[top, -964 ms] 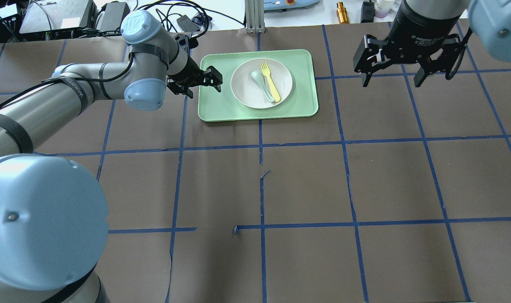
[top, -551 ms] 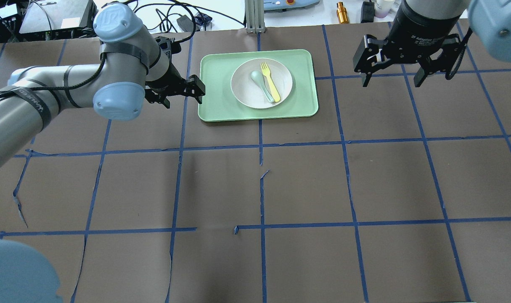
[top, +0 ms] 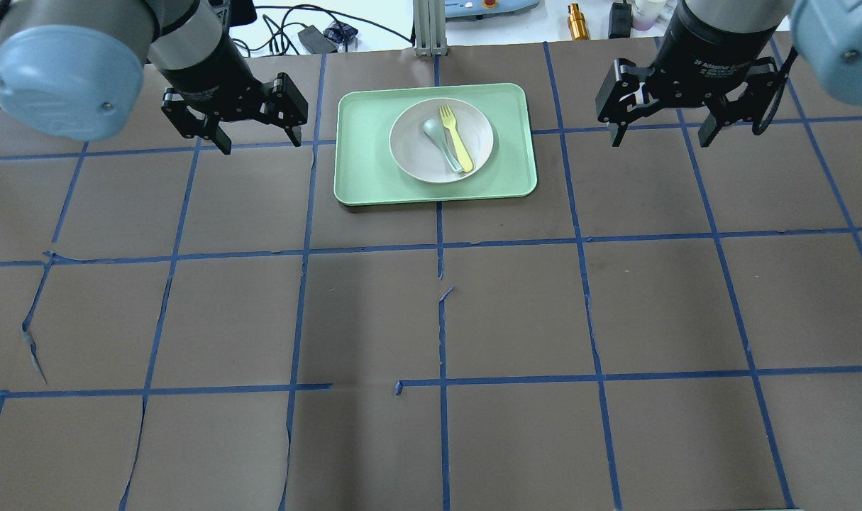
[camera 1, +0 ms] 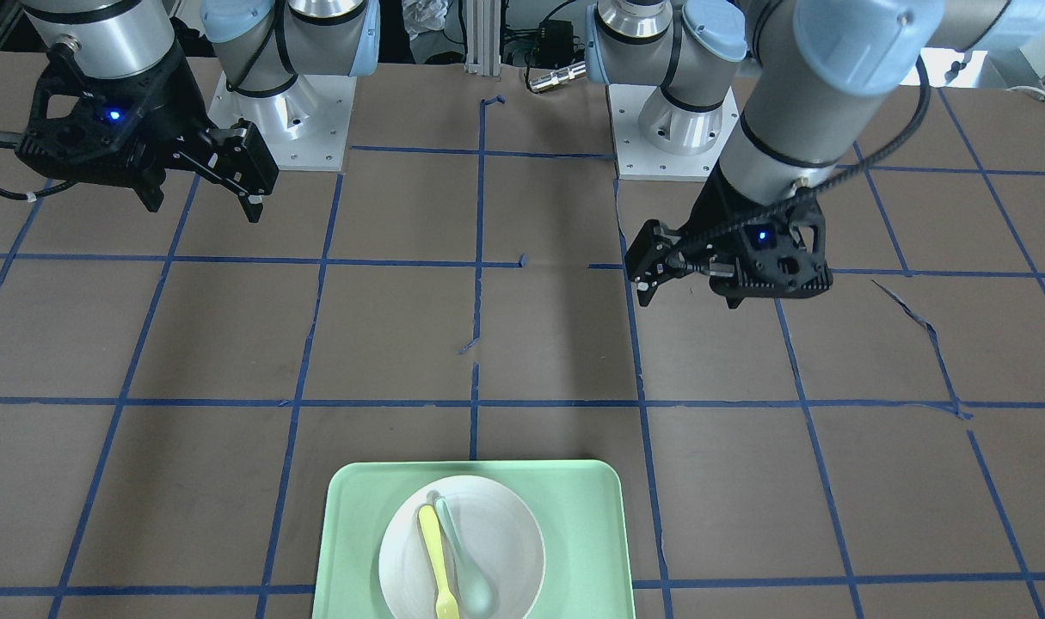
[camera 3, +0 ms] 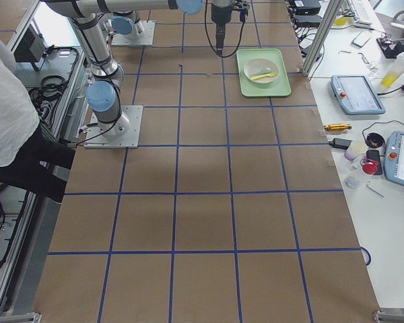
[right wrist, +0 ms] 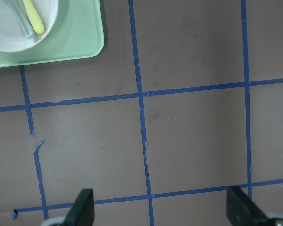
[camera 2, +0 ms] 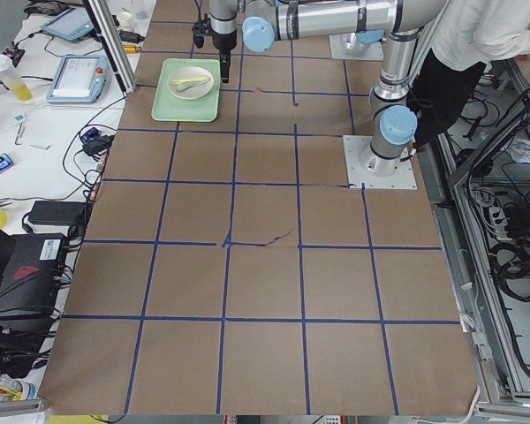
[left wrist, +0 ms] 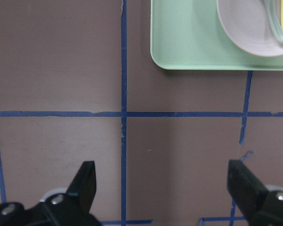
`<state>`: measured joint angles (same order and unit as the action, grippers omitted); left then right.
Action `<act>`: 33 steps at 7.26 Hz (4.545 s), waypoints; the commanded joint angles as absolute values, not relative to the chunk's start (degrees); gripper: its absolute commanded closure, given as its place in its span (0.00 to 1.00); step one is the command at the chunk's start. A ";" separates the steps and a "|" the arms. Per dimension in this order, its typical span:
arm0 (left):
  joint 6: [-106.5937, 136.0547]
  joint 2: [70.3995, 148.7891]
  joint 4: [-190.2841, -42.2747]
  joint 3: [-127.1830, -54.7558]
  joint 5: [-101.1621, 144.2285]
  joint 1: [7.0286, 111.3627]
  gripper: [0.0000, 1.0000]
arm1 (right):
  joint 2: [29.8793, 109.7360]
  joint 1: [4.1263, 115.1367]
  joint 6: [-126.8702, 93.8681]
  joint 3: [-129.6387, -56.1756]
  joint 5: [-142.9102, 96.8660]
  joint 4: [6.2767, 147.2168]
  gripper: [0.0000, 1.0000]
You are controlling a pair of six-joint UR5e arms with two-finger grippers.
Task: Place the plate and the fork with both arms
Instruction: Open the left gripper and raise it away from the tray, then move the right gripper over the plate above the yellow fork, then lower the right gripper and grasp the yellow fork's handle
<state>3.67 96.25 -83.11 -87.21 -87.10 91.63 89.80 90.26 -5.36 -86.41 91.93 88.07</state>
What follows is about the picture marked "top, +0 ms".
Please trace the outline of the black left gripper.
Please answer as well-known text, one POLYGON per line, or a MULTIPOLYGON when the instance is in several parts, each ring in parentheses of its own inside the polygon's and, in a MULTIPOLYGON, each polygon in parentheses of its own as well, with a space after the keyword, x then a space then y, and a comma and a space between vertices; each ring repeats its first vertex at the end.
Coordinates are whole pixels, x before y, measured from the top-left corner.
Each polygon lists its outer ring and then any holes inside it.
POLYGON ((214 43, 191 43, 189 55, 177 44, 157 39, 150 61, 168 81, 160 109, 180 135, 209 139, 230 155, 232 141, 220 123, 258 121, 281 128, 301 148, 309 104, 287 72, 261 82, 226 33, 214 43))

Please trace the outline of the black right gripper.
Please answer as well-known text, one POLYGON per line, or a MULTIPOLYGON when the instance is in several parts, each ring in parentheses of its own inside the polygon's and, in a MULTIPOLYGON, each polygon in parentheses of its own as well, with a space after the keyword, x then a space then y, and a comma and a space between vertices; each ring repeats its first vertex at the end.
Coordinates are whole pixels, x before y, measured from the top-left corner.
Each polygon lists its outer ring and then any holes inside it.
POLYGON ((618 148, 629 123, 665 108, 707 107, 699 145, 733 123, 769 126, 780 107, 785 68, 761 56, 785 17, 784 1, 680 1, 655 60, 614 61, 595 99, 618 148))

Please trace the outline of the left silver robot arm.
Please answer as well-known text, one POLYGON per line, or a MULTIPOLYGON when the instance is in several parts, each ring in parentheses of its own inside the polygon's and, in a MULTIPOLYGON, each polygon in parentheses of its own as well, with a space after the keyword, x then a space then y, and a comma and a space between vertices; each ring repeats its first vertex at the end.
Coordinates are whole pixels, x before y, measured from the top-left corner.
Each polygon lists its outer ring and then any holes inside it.
POLYGON ((113 137, 149 64, 181 136, 230 154, 222 124, 256 121, 300 146, 308 101, 285 72, 258 80, 230 36, 255 15, 251 1, 0 1, 0 110, 49 136, 113 137))

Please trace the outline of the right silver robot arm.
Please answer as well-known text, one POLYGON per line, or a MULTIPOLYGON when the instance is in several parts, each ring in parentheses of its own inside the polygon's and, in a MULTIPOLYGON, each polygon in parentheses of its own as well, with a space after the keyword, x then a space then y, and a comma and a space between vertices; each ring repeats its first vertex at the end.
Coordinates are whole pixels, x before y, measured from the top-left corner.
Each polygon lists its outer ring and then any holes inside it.
POLYGON ((759 136, 799 57, 830 97, 862 106, 862 1, 680 1, 655 60, 615 60, 595 109, 613 146, 668 108, 707 108, 703 148, 740 121, 759 136))

